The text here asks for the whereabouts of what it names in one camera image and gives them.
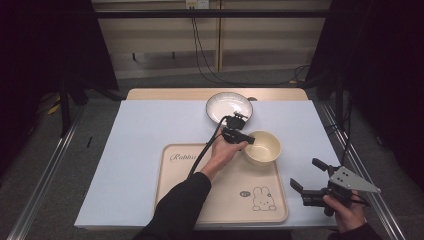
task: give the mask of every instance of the rabbit cartoon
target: rabbit cartoon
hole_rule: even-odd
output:
[[[267,187],[255,187],[253,195],[253,211],[275,211],[277,209]]]

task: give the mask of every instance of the black curtain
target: black curtain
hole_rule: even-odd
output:
[[[0,11],[1,173],[34,126],[40,98],[62,79],[77,90],[85,88],[77,77],[118,86],[97,19],[67,15],[92,12],[90,0],[5,0]]]
[[[331,9],[359,14],[326,19],[306,82],[328,98],[340,81],[399,165],[424,189],[422,1],[334,0]]]

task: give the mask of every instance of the cabinet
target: cabinet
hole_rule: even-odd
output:
[[[210,0],[210,9],[327,10],[331,1]],[[93,0],[95,10],[185,9],[180,0]],[[110,54],[195,51],[191,19],[99,19]],[[218,71],[309,64],[324,18],[198,18],[203,50]]]

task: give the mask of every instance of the bowl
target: bowl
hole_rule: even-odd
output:
[[[253,114],[253,107],[250,101],[243,95],[234,92],[221,92],[213,95],[206,102],[206,113],[214,122],[219,123],[224,116],[234,116],[238,112],[247,117],[245,122]]]
[[[281,143],[276,136],[266,131],[249,134],[255,138],[253,145],[248,145],[243,152],[246,159],[256,166],[268,166],[281,154]]]

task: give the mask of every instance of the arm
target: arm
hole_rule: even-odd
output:
[[[360,200],[358,193],[354,191],[353,200]],[[347,208],[337,199],[328,195],[324,196],[324,201],[336,211],[336,222],[339,228],[339,233],[331,234],[329,240],[357,240],[357,239],[373,239],[379,240],[380,236],[366,223],[363,206],[358,203],[352,203]]]
[[[159,201],[153,219],[133,240],[189,239],[211,189],[212,179],[238,150],[247,146],[247,142],[229,144],[220,134],[221,130],[212,145],[212,156],[202,170],[176,185]]]

